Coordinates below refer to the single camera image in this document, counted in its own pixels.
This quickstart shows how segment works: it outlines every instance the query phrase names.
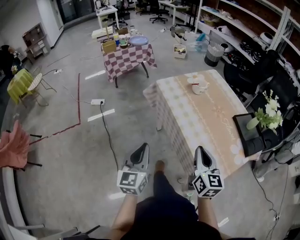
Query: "blue plate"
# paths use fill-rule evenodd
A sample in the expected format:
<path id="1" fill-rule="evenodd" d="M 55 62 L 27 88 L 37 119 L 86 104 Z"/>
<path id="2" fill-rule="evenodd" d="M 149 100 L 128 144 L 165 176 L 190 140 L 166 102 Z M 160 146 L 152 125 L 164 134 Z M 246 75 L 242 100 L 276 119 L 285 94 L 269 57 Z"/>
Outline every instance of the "blue plate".
<path id="1" fill-rule="evenodd" d="M 142 46 L 148 44 L 149 40 L 144 36 L 133 36 L 130 38 L 129 42 L 133 46 Z"/>

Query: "tablecloth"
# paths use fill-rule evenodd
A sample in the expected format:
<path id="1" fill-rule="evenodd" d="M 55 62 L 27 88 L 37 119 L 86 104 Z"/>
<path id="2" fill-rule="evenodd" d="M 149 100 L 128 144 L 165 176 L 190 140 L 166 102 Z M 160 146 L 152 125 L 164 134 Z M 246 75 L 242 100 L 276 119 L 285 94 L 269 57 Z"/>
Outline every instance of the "tablecloth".
<path id="1" fill-rule="evenodd" d="M 27 90 L 32 81 L 32 75 L 25 69 L 21 69 L 10 81 L 7 92 L 16 104 L 19 103 L 19 97 L 24 93 L 32 94 L 31 91 Z"/>
<path id="2" fill-rule="evenodd" d="M 107 70 L 108 80 L 114 79 L 123 73 L 146 61 L 152 68 L 157 68 L 151 44 L 132 46 L 126 49 L 117 47 L 117 51 L 103 53 L 104 66 Z"/>
<path id="3" fill-rule="evenodd" d="M 200 78 L 210 83 L 205 93 L 192 92 L 188 80 Z M 261 152 L 245 157 L 232 117 L 247 113 L 245 107 L 216 70 L 189 73 L 157 80 L 143 91 L 157 111 L 157 126 L 171 139 L 184 171 L 195 171 L 194 155 L 203 146 L 216 159 L 223 177 L 239 169 Z"/>

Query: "red and white checkered tablecloth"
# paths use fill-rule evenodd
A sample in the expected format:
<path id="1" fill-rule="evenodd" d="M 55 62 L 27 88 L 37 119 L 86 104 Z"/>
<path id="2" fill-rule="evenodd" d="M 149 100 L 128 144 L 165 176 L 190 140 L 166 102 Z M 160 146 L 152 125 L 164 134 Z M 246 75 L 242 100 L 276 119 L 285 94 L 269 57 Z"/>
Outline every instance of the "red and white checkered tablecloth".
<path id="1" fill-rule="evenodd" d="M 157 68 L 151 44 L 132 46 L 126 49 L 117 47 L 117 51 L 109 54 L 103 53 L 104 66 L 107 70 L 108 80 L 114 79 L 123 73 L 146 61 L 152 68 Z"/>

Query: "concrete floor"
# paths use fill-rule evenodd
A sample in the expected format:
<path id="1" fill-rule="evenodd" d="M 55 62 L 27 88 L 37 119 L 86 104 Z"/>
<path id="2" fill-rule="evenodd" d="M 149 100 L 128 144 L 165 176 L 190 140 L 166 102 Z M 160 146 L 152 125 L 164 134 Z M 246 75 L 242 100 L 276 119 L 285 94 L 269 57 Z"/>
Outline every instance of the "concrete floor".
<path id="1" fill-rule="evenodd" d="M 51 231 L 73 226 L 80 231 L 96 225 L 109 227 L 123 201 L 122 198 L 111 199 L 111 195 L 120 190 L 116 186 L 116 165 L 102 119 L 87 122 L 88 117 L 100 113 L 99 106 L 81 102 L 81 124 L 53 135 L 79 122 L 77 102 L 63 87 L 66 86 L 77 98 L 79 73 L 80 99 L 89 102 L 95 98 L 105 98 L 104 111 L 115 109 L 115 113 L 105 116 L 105 121 L 119 166 L 126 152 L 147 142 L 150 145 L 149 170 L 153 170 L 156 160 L 165 159 L 166 175 L 176 191 L 181 192 L 176 178 L 184 176 L 183 169 L 164 131 L 156 131 L 155 112 L 149 107 L 142 91 L 158 79 L 211 68 L 204 63 L 204 55 L 197 52 L 188 52 L 185 60 L 175 59 L 172 53 L 175 40 L 170 31 L 159 32 L 163 27 L 170 28 L 171 18 L 167 24 L 152 24 L 149 17 L 151 15 L 139 16 L 131 12 L 131 20 L 127 21 L 129 26 L 134 25 L 142 31 L 153 46 L 158 68 L 147 67 L 149 79 L 143 68 L 138 66 L 118 78 L 118 89 L 114 83 L 107 81 L 106 74 L 85 80 L 85 77 L 104 69 L 100 43 L 91 40 L 92 31 L 98 29 L 98 22 L 90 20 L 65 31 L 50 54 L 35 64 L 43 66 L 44 74 L 52 69 L 63 69 L 60 75 L 49 73 L 45 76 L 57 93 L 40 88 L 49 106 L 40 107 L 30 97 L 26 101 L 27 109 L 9 101 L 2 129 L 12 127 L 13 120 L 19 118 L 28 133 L 48 136 L 31 145 L 29 153 L 30 161 L 41 163 L 43 167 L 29 166 L 25 172 L 17 173 L 22 204 L 31 225 L 44 223 Z M 223 66 L 220 62 L 216 67 L 221 74 Z M 286 166 L 282 166 L 268 174 L 262 183 L 277 211 L 285 178 Z M 288 178 L 281 219 L 273 239 L 282 239 L 291 224 L 293 192 L 293 179 Z M 139 200 L 151 193 L 150 183 Z M 263 240 L 274 225 L 274 215 L 269 211 L 271 204 L 265 200 L 257 185 L 250 163 L 225 179 L 225 190 L 212 202 L 218 222 L 229 218 L 229 222 L 220 229 L 230 236 Z"/>

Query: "yellow tablecloth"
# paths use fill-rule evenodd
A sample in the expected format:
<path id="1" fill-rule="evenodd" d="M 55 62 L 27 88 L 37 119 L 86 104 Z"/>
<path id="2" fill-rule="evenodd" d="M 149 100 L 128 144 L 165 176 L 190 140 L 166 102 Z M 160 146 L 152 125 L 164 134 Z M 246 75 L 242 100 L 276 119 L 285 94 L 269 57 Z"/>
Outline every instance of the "yellow tablecloth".
<path id="1" fill-rule="evenodd" d="M 32 75 L 25 69 L 21 69 L 10 81 L 7 92 L 16 104 L 19 103 L 19 97 L 24 93 L 32 94 L 31 91 L 27 90 L 32 81 Z"/>

